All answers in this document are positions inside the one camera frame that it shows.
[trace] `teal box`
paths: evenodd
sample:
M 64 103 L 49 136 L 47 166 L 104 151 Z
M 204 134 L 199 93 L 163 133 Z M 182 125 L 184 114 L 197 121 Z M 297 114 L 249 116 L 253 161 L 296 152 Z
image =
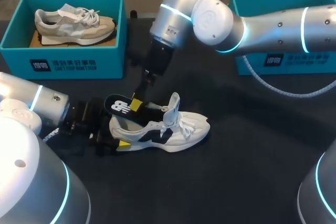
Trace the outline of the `teal box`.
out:
M 335 4 L 336 0 L 230 0 L 229 7 L 238 16 L 257 16 L 284 9 Z M 336 52 L 284 54 L 283 52 L 246 55 L 258 74 L 335 73 Z M 242 57 L 235 58 L 240 75 L 251 75 Z
M 116 45 L 29 48 L 35 31 L 35 11 L 54 12 L 65 3 L 99 10 L 100 16 L 115 19 Z M 118 79 L 123 75 L 126 40 L 123 0 L 20 0 L 0 44 L 0 52 L 12 74 L 23 79 Z M 33 68 L 34 63 L 43 66 L 43 71 Z

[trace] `white cable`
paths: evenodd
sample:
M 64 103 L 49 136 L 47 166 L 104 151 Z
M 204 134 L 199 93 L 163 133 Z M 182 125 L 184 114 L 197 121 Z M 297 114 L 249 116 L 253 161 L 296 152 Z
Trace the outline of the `white cable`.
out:
M 265 82 L 262 78 L 259 77 L 259 75 L 257 73 L 255 73 L 255 71 L 253 70 L 252 66 L 250 65 L 250 63 L 248 62 L 246 56 L 243 56 L 244 62 L 248 68 L 248 70 L 251 72 L 251 74 L 253 75 L 254 78 L 257 79 L 257 81 L 259 81 L 262 85 L 264 85 L 266 88 L 273 90 L 274 92 L 277 92 L 279 94 L 288 96 L 288 97 L 293 97 L 293 98 L 311 98 L 311 97 L 316 97 L 318 95 L 321 95 L 323 93 L 326 93 L 327 91 L 331 90 L 333 87 L 336 86 L 336 81 L 334 81 L 333 83 L 329 84 L 328 86 L 324 87 L 323 89 L 320 89 L 318 91 L 312 92 L 312 93 L 308 93 L 308 94 L 294 94 L 294 93 L 289 93 L 286 91 L 282 91 L 280 89 L 277 89 L 273 86 L 271 86 L 270 84 L 268 84 L 267 82 Z
M 47 142 L 49 139 L 51 139 L 53 136 L 56 136 L 59 133 L 59 128 L 55 129 L 54 131 L 50 132 L 44 139 L 43 142 Z

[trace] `shoelace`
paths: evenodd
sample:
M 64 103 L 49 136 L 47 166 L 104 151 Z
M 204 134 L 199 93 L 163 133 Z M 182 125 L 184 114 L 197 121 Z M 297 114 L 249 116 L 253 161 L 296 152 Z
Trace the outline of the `shoelace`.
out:
M 82 18 L 76 20 L 75 23 L 82 22 L 89 26 L 99 24 L 99 15 L 97 14 L 99 11 L 95 12 L 93 9 L 89 10 L 83 7 L 78 7 L 76 10 L 78 11 L 78 15 L 82 16 Z
M 182 135 L 185 138 L 188 138 L 191 135 L 191 133 L 195 131 L 195 124 L 192 123 L 187 118 L 184 118 L 181 113 L 179 113 L 179 115 L 176 118 L 176 121 L 173 124 L 163 126 L 164 129 L 174 127 L 180 127 L 182 129 Z

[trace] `black n logo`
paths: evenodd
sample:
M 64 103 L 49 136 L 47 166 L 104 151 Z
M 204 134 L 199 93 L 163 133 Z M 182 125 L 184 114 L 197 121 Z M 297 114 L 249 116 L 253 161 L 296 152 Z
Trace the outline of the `black n logo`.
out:
M 161 131 L 160 130 L 152 130 L 148 131 L 146 134 L 142 136 L 142 138 L 139 139 L 139 142 L 147 142 L 149 140 L 152 140 L 153 143 L 158 144 L 165 144 L 168 139 L 173 135 L 173 131 L 168 128 L 163 134 L 162 137 L 160 136 Z

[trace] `white sneaker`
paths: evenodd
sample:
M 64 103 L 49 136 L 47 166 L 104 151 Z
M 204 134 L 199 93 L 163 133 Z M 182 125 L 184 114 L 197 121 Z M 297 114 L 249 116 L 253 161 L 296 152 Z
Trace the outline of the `white sneaker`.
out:
M 117 151 L 137 151 L 147 147 L 158 147 L 167 152 L 178 152 L 201 141 L 209 132 L 210 125 L 203 115 L 179 112 L 180 96 L 173 93 L 168 106 L 150 103 L 148 106 L 161 109 L 163 122 L 150 121 L 142 127 L 130 120 L 112 116 L 110 132 L 116 139 L 131 143 L 126 149 Z
M 112 18 L 99 16 L 97 12 L 68 4 L 56 12 L 37 10 L 35 25 L 42 45 L 73 42 L 90 46 L 104 42 L 112 35 L 116 22 Z

